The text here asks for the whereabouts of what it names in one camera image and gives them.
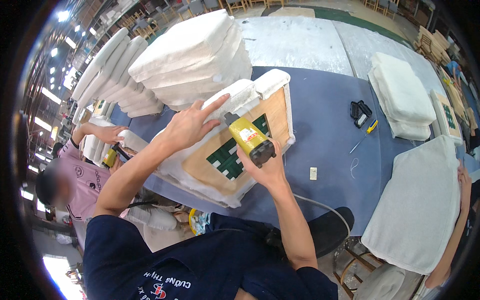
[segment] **pink t-shirt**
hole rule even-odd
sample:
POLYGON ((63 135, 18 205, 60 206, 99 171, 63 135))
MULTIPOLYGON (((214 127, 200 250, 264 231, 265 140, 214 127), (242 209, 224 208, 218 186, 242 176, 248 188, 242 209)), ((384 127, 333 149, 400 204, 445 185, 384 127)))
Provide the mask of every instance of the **pink t-shirt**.
POLYGON ((67 205, 72 219, 88 221, 95 211, 96 201, 110 178, 110 171, 80 159, 80 151, 70 139, 60 150, 62 169, 71 182, 73 198, 67 205))

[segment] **person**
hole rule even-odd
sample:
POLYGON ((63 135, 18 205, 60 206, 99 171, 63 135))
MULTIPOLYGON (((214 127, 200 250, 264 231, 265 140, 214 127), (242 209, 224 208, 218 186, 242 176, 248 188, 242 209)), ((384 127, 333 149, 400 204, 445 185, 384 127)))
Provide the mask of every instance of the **person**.
POLYGON ((448 73, 453 77, 454 83, 457 84, 457 87, 461 89, 461 77, 460 72, 462 72, 462 67, 458 64, 458 62, 452 60, 446 66, 448 73))
MULTIPOLYGON (((212 213, 205 234, 152 253, 135 225, 118 218, 162 161, 220 124, 204 120, 228 98, 223 95, 203 110, 198 100, 175 114, 163 132, 108 179, 86 232, 89 298, 338 299, 337 285, 318 270, 309 225, 287 182, 281 155, 257 168, 237 146, 246 171, 272 195, 282 247, 267 242, 270 230, 264 223, 212 213)), ((281 153, 279 142, 272 142, 281 153)))
MULTIPOLYGON (((84 162, 80 158, 79 143, 86 135, 93 134, 106 144, 116 144, 123 140, 123 137, 118 134, 125 129, 128 127, 102 127, 87 122, 73 133, 65 145, 56 143, 53 146, 55 158, 36 177, 35 190, 38 200, 44 205, 66 207, 73 220, 88 222, 95 210, 98 195, 110 176, 120 168, 123 162, 117 156, 110 169, 84 162)), ((153 192, 145 189, 134 196, 132 197, 134 202, 153 202, 160 198, 159 204, 163 208, 177 205, 176 202, 159 195, 154 197, 153 192)), ((157 229, 173 230, 177 226, 177 221, 170 212, 147 205, 126 209, 122 217, 157 229), (149 222, 151 216, 158 221, 149 222)))
POLYGON ((475 215, 479 205, 480 181, 472 187, 472 179, 468 175, 467 168, 460 163, 458 168, 458 182, 460 183, 460 214, 456 221, 454 230, 444 254, 440 258, 435 269, 430 273, 425 281, 426 288, 434 288, 446 281, 452 269, 458 263, 460 255, 466 246, 468 237, 471 233, 475 215))

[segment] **navy t-shirt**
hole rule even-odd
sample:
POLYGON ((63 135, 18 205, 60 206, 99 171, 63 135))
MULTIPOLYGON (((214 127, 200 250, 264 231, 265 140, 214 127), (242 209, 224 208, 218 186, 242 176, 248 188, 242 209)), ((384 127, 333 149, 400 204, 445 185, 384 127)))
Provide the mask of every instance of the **navy t-shirt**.
POLYGON ((280 261, 254 222, 212 214, 209 231, 152 253, 137 227, 96 216, 87 226, 84 280, 91 299, 338 299, 337 285, 311 267, 280 261))

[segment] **hand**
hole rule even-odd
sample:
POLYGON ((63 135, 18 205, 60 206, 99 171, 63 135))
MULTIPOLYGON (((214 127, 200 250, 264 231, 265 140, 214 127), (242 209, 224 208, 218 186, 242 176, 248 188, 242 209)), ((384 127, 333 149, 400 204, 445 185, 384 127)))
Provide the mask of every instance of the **hand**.
POLYGON ((115 145, 123 140, 123 137, 118 135, 126 129, 128 129, 127 126, 97 126, 95 136, 106 144, 115 145))
POLYGON ((210 120, 205 124, 204 122, 208 115, 222 106, 229 97, 230 94, 221 96, 204 110, 200 110, 204 102, 195 101, 190 108, 175 114, 165 130, 158 136, 162 136, 162 140, 168 143, 172 154, 193 146, 214 127, 220 125, 218 120, 210 120))
POLYGON ((123 161, 120 160, 120 155, 117 154, 113 166, 110 168, 110 175, 113 175, 121 166, 123 166, 123 161))
POLYGON ((470 210, 470 194, 472 191, 472 178, 468 175, 467 168, 462 166, 458 167, 458 182, 461 185, 460 193, 460 210, 468 212, 470 210))
POLYGON ((273 192, 282 185, 288 185, 288 182, 285 177, 285 171, 283 170, 282 148, 280 143, 275 140, 271 141, 275 146, 276 156, 271 157, 262 165, 262 168, 258 168, 238 145, 237 155, 243 163, 245 170, 247 170, 253 179, 273 192))

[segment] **screwdriver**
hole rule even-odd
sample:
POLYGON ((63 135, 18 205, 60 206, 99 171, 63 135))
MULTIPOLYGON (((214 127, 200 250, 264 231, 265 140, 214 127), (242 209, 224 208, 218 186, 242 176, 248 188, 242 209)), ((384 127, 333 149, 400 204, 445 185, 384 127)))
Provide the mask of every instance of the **screwdriver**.
POLYGON ((370 124, 370 126, 367 128, 367 131, 365 132, 365 136, 362 137, 362 139, 360 140, 360 142, 358 142, 355 147, 353 147, 353 149, 348 153, 348 154, 351 154, 353 152, 353 150, 355 150, 355 148, 357 148, 358 145, 360 145, 360 143, 363 141, 363 139, 365 139, 367 137, 367 134, 370 134, 374 129, 375 127, 377 127, 377 124, 378 124, 378 121, 377 120, 373 120, 373 122, 370 124))

